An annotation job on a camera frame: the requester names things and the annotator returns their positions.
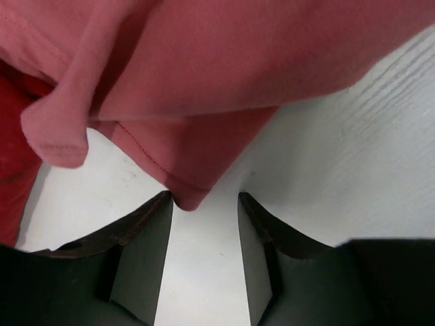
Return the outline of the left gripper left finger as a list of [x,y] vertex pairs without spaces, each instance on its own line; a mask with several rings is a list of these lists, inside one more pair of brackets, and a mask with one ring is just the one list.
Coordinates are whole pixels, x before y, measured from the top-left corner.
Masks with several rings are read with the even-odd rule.
[[163,191],[57,250],[2,246],[1,324],[153,325],[172,214]]

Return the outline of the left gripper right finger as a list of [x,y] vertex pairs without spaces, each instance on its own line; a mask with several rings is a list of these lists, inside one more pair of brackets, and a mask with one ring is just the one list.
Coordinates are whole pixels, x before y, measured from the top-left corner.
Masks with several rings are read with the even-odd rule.
[[433,325],[434,241],[357,239],[330,247],[238,197],[252,325]]

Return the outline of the salmon pink t-shirt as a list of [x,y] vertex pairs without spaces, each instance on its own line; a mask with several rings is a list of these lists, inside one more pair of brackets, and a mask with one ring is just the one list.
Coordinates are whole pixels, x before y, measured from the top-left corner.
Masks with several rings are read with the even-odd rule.
[[278,108],[433,23],[433,1],[2,1],[1,59],[53,85],[21,116],[44,162],[81,166],[92,127],[192,211]]

